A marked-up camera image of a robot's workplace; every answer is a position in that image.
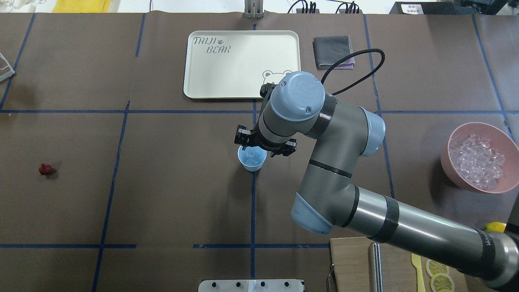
black cable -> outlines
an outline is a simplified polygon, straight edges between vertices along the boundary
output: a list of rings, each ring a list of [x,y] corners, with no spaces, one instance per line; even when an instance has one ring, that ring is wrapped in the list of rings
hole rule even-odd
[[[296,2],[294,2],[294,4],[292,4],[292,6],[290,6],[289,11],[287,12],[287,14],[290,13],[290,10],[292,10],[292,8],[294,8],[294,6],[298,2],[303,2],[303,9],[301,10],[302,13],[305,13],[305,4],[306,4],[306,10],[308,10],[308,2],[306,2],[306,0],[297,0]]]
[[[346,11],[348,10],[348,3],[346,2],[342,2],[341,4],[339,4],[339,7],[337,7],[337,10],[335,11],[335,14],[337,14],[337,12],[339,12],[339,9],[342,5],[346,4]]]
[[[357,51],[357,52],[354,52],[352,54],[349,54],[347,56],[345,56],[344,58],[338,60],[337,62],[335,62],[335,64],[331,65],[330,68],[328,68],[328,70],[324,73],[323,77],[321,78],[321,83],[324,85],[324,81],[326,80],[326,78],[328,77],[328,74],[337,66],[339,66],[339,64],[341,64],[342,62],[348,60],[348,59],[351,59],[355,56],[358,56],[358,55],[362,55],[362,54],[367,54],[367,53],[371,53],[371,52],[377,52],[380,54],[380,63],[377,65],[377,67],[375,67],[375,69],[373,69],[371,72],[369,72],[366,76],[360,78],[359,80],[355,81],[353,84],[351,84],[350,86],[348,87],[345,87],[337,92],[334,92],[332,93],[332,95],[337,95],[339,93],[342,93],[348,89],[350,89],[351,87],[361,83],[362,81],[368,79],[371,75],[375,74],[375,72],[377,72],[378,69],[380,69],[380,67],[382,67],[382,64],[384,64],[384,60],[386,59],[386,55],[384,54],[384,52],[381,50],[381,49],[367,49],[367,50],[362,50],[362,51]]]
[[[317,3],[310,1],[310,13],[316,13]]]
[[[351,12],[353,11],[353,8],[355,7],[355,1],[352,1],[351,4],[350,4],[350,9],[348,9],[347,13],[348,14],[351,14]]]

tray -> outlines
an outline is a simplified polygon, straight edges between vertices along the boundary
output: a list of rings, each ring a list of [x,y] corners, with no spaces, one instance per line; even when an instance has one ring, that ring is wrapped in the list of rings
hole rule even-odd
[[[184,94],[260,98],[262,84],[278,83],[300,69],[293,31],[195,31],[187,40]]]
[[[367,249],[371,242],[366,237],[330,239],[338,292],[370,290]],[[380,249],[384,292],[416,291],[416,270],[411,263],[411,253],[388,244],[381,244]],[[425,269],[426,261],[426,258],[421,258],[425,291],[432,292],[431,277]],[[469,291],[465,275],[450,269],[449,276],[454,280],[454,291]]]

pink bowl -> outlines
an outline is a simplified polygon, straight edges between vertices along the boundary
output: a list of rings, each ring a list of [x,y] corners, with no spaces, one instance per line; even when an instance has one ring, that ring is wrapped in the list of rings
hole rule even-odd
[[[498,149],[499,153],[503,154],[504,158],[506,158],[506,162],[501,166],[501,169],[503,169],[503,177],[498,180],[496,189],[482,190],[476,188],[464,180],[454,168],[449,154],[450,140],[457,135],[467,137],[470,134],[477,134],[480,137],[490,139],[490,146],[493,149]],[[449,136],[440,155],[440,160],[442,162],[443,171],[445,171],[445,174],[447,174],[450,180],[457,186],[472,192],[502,194],[512,190],[519,184],[519,148],[503,131],[485,123],[466,123],[456,128]]]

blue tape line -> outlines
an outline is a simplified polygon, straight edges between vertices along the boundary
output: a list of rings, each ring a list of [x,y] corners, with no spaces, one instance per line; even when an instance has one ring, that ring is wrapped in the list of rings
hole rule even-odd
[[[0,244],[0,248],[92,248],[98,249],[99,244]],[[134,249],[136,244],[108,244],[104,248]]]
[[[502,114],[500,111],[379,111],[380,114]]]
[[[328,243],[315,244],[256,244],[256,248],[329,248]]]
[[[193,249],[251,248],[250,244],[194,244]],[[256,248],[329,248],[328,243],[254,244]]]
[[[119,114],[122,110],[0,110],[0,113],[16,114]]]
[[[135,57],[139,57],[139,51],[141,50],[142,32],[144,31],[144,20],[146,19],[146,13],[142,14],[141,20],[141,31],[139,32],[139,41],[137,42],[137,51],[135,51]]]
[[[252,173],[251,198],[251,279],[256,278],[256,173]]]
[[[366,14],[363,15],[364,17],[364,30],[366,32],[366,41],[367,41],[367,48],[368,49],[371,49],[371,42],[370,42],[370,32],[367,28],[367,17],[366,17]],[[373,66],[373,55],[372,53],[369,53],[368,54],[370,56],[370,66],[371,66],[371,71],[374,70],[374,66]],[[377,89],[377,84],[375,83],[375,74],[371,75],[371,78],[373,80],[373,89],[375,90],[375,97],[376,97],[376,103],[377,103],[377,111],[380,111],[380,100],[378,99],[378,89]]]
[[[480,31],[477,28],[476,16],[474,14],[472,14],[472,23],[474,24],[474,30],[476,32],[477,43],[480,46],[481,55],[483,55],[483,60],[485,61],[485,66],[487,68],[488,76],[490,77],[490,81],[492,82],[492,88],[494,89],[494,93],[496,94],[497,103],[499,104],[499,109],[501,110],[504,122],[507,125],[508,135],[515,142],[514,136],[512,134],[512,130],[510,129],[510,124],[508,123],[507,115],[504,113],[503,103],[501,101],[501,96],[499,95],[499,91],[497,90],[496,81],[494,80],[494,75],[492,74],[492,71],[490,70],[490,66],[488,65],[488,60],[486,58],[485,49],[483,48],[483,43],[481,42],[481,38],[480,38]]]
[[[251,248],[250,244],[194,244],[193,249],[211,248]]]
[[[132,110],[131,114],[252,114],[254,111]]]
[[[29,38],[29,33],[31,32],[31,28],[34,23],[35,17],[36,17],[36,13],[33,13],[31,22],[29,22],[29,27],[27,28],[25,37],[23,38],[22,46],[20,47],[20,51],[18,52],[18,56],[16,57],[15,66],[13,67],[13,70],[15,70],[15,71],[16,71],[16,68],[18,68],[18,63],[20,62],[20,57],[22,56],[23,49],[25,48],[25,44],[27,43],[27,39]],[[7,98],[7,93],[9,92],[9,89],[11,88],[12,78],[13,78],[13,76],[9,77],[9,81],[7,82],[7,86],[4,91],[4,96],[2,96],[2,101],[0,101],[0,110],[4,107],[5,99]]]
[[[367,48],[371,49],[370,31],[369,31],[369,29],[367,27],[367,17],[366,17],[366,14],[364,14],[363,17],[364,17],[364,29],[366,31]],[[369,53],[369,55],[370,55],[371,71],[373,71],[375,67],[373,66],[372,53]],[[373,79],[373,90],[375,92],[375,97],[376,97],[375,101],[377,103],[377,114],[378,114],[378,116],[382,117],[382,109],[380,108],[380,99],[378,97],[377,84],[375,83],[375,74],[373,74],[371,77]],[[391,190],[391,197],[394,198],[393,175],[391,175],[391,166],[389,164],[389,154],[388,154],[388,147],[387,147],[387,144],[386,144],[386,138],[384,138],[384,140],[382,141],[382,144],[384,146],[384,157],[386,159],[386,170],[387,170],[388,177],[389,177],[389,188]]]
[[[119,114],[125,113],[123,110],[0,110],[0,113],[17,114]],[[255,114],[254,111],[203,111],[203,110],[131,110],[130,114]]]
[[[110,249],[136,249],[137,244],[105,244],[104,248]]]
[[[108,220],[110,218],[110,210],[112,209],[112,199],[114,197],[115,179],[117,178],[117,171],[119,169],[119,159],[121,157],[122,139],[125,136],[126,121],[128,119],[129,108],[130,108],[130,101],[128,101],[128,103],[126,104],[125,117],[122,120],[121,135],[119,137],[119,146],[117,147],[117,156],[115,158],[114,174],[112,176],[112,185],[110,186],[110,195],[108,196],[108,204],[106,206],[106,214],[104,216],[103,233],[101,235],[101,245],[100,245],[99,253],[98,253],[98,261],[97,261],[97,265],[95,267],[95,275],[94,275],[94,281],[92,284],[92,292],[95,292],[97,290],[99,272],[101,270],[101,260],[103,259],[104,243],[106,240],[106,231],[108,230]]]

gray cloth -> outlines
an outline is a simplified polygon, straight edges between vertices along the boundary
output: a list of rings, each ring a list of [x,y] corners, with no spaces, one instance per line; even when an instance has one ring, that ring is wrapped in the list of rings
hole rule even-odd
[[[338,60],[353,52],[351,39],[348,35],[323,36],[313,39],[313,54],[316,58],[316,66],[319,69],[328,69]],[[351,58],[342,62],[335,69],[353,69],[355,59]]]

